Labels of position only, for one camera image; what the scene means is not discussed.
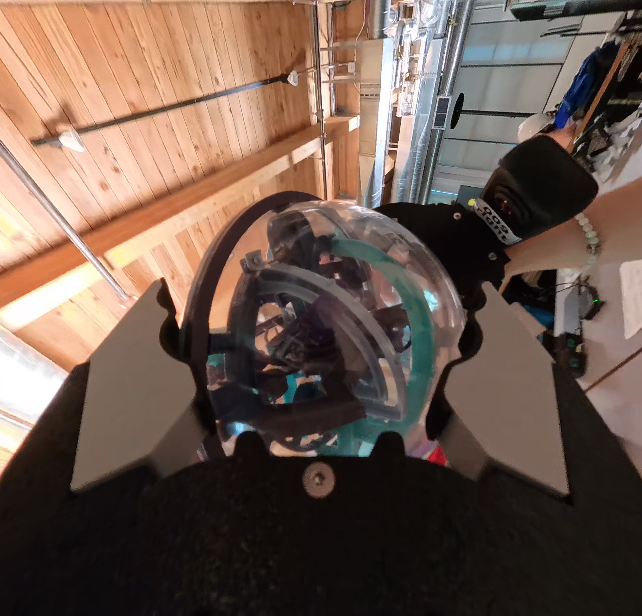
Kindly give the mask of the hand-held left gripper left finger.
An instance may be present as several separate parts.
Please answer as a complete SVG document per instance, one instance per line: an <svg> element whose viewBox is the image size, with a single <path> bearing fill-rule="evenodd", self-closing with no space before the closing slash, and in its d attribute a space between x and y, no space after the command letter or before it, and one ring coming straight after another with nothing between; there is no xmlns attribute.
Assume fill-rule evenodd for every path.
<svg viewBox="0 0 642 616"><path fill-rule="evenodd" d="M177 339L172 296L155 281L90 358L72 492L138 467L163 480L195 464L206 429Z"/></svg>

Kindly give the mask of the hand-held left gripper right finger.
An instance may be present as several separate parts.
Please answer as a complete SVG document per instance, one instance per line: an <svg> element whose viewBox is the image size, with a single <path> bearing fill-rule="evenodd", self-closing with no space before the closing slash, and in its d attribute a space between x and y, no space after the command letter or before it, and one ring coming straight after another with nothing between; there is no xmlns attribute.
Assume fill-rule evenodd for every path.
<svg viewBox="0 0 642 616"><path fill-rule="evenodd" d="M457 474L498 469L569 495L553 360L489 283L470 302L461 357L441 375L426 432Z"/></svg>

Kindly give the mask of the clear plastic maze ball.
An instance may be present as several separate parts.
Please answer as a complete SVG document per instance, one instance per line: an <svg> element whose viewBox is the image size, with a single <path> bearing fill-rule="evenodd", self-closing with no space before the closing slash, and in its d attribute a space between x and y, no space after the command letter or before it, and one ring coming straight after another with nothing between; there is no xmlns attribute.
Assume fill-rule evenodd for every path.
<svg viewBox="0 0 642 616"><path fill-rule="evenodd" d="M181 340L213 437L258 433L278 457L368 457L383 433L437 461L425 424L466 316L438 259L395 219L272 194L205 252Z"/></svg>

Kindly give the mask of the person's right hand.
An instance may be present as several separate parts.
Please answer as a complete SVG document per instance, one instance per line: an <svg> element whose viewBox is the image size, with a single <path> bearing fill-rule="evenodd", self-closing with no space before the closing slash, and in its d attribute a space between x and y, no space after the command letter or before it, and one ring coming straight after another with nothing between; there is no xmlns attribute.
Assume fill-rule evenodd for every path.
<svg viewBox="0 0 642 616"><path fill-rule="evenodd" d="M532 239L509 246L509 262L505 278L561 268L583 268L590 257L586 231L582 227L588 219L581 215Z"/></svg>

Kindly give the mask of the black floor lamp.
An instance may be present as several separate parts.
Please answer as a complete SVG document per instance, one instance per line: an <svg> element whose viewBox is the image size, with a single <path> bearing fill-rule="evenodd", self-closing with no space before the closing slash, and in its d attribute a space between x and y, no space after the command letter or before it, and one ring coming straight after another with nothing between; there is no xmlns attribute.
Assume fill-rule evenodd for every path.
<svg viewBox="0 0 642 616"><path fill-rule="evenodd" d="M530 113L519 113L519 112L504 112L504 111L493 111L493 110L471 110L464 108L465 94L460 93L456 99L454 105L452 115L450 118L450 129L455 130L459 122L461 121L462 116L474 116L474 117L493 117L493 118L511 118L511 119L522 119L525 120L532 116L543 116L543 114L530 114Z"/></svg>

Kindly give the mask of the white hard hat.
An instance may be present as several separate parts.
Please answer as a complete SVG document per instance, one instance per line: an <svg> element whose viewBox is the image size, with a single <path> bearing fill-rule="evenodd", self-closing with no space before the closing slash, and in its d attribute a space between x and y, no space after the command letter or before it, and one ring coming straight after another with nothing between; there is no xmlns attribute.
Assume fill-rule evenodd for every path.
<svg viewBox="0 0 642 616"><path fill-rule="evenodd" d="M555 114L549 112L534 114L526 117L518 127L518 144L522 144L538 135L546 134L550 132L551 129L555 130L555 119Z"/></svg>

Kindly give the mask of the white paper sheet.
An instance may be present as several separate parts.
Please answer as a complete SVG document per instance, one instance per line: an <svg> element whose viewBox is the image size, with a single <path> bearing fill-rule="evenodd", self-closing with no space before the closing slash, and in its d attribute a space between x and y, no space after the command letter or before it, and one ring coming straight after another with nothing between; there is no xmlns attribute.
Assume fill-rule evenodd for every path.
<svg viewBox="0 0 642 616"><path fill-rule="evenodd" d="M624 339L641 331L641 260L620 266L621 308Z"/></svg>

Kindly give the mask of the grey sprinkler pipe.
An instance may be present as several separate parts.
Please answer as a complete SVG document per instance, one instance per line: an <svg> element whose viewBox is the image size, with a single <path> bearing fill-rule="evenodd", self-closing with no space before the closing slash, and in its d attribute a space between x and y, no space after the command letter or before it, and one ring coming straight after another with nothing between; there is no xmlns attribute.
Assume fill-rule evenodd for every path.
<svg viewBox="0 0 642 616"><path fill-rule="evenodd" d="M133 297L126 293L124 288L117 282L116 278L104 266L100 259L91 251L88 244L82 240L81 236L76 233L74 228L63 216L61 211L54 206L54 204L48 198L44 191L38 186L36 181L28 174L24 167L18 162L16 157L10 152L10 149L1 142L1 159L7 165L7 167L14 172L17 179L27 189L28 193L37 201L38 204L44 208L48 215L55 221L55 223L65 233L68 240L76 247L76 250L85 257L85 259L92 265L92 267L99 273L104 282L112 288L123 303L133 302Z"/></svg>

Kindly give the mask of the blue jacket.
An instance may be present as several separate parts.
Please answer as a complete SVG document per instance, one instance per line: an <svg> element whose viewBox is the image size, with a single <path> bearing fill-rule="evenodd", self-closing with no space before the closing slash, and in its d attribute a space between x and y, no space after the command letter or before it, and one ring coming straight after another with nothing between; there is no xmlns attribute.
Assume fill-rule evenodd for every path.
<svg viewBox="0 0 642 616"><path fill-rule="evenodd" d="M564 129L579 111L590 107L619 50L620 45L612 40L585 59L558 108L554 122L557 130Z"/></svg>

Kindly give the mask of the rectangular metal duct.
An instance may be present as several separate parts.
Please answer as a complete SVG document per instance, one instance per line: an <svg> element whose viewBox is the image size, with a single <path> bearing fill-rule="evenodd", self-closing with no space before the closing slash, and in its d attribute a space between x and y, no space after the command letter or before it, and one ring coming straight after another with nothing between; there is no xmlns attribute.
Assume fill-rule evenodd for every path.
<svg viewBox="0 0 642 616"><path fill-rule="evenodd" d="M360 94L358 204L381 207L388 157L395 47L393 38L362 43L358 59Z"/></svg>

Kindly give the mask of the black track light rail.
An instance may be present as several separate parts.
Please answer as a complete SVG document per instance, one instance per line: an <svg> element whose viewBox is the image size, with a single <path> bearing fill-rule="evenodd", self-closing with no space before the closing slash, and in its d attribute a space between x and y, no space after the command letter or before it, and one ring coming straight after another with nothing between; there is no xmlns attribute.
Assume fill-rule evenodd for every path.
<svg viewBox="0 0 642 616"><path fill-rule="evenodd" d="M71 130L75 130L79 136L81 135L87 135L87 134L91 134L94 132L101 132L101 131L105 131L109 129L113 129L113 128L117 128L117 127L121 127L123 124L129 124L131 122L138 122L147 118L151 118L154 116L161 116L164 114L169 114L171 112L174 111L178 111L178 110L183 110L185 108L191 108L191 107L196 107L197 105L201 105L201 104L208 104L210 101L216 100L216 99L221 99L221 98L228 98L230 96L240 94L240 93L245 93L247 91L252 91L252 90L259 90L261 88L266 88L275 84L284 84L284 85L288 85L287 84L287 76L289 73L284 73L280 74L278 76L273 76L270 78L268 80L263 80L260 82L253 82L253 83L248 83L239 87L235 87L228 90L223 90L223 91L219 91L219 92L215 92L215 93L211 93L211 94L206 94L206 95L202 95L199 97L195 97L195 98L190 98L190 99L186 99L183 101L177 101L175 104L169 105L169 106L164 106L161 108L155 108L152 110L147 110L145 112L139 112L137 114L131 114L128 116L122 116L120 118L117 119L113 119L110 121L105 121L105 122L99 122L96 124L91 124L91 125L87 125L84 128L80 128L78 130L75 129L71 129ZM41 139L33 139L30 141L30 144L35 147L41 147L41 146L53 146L53 147L61 147L60 143L57 141L57 137L59 136L50 136L50 137L44 137Z"/></svg>

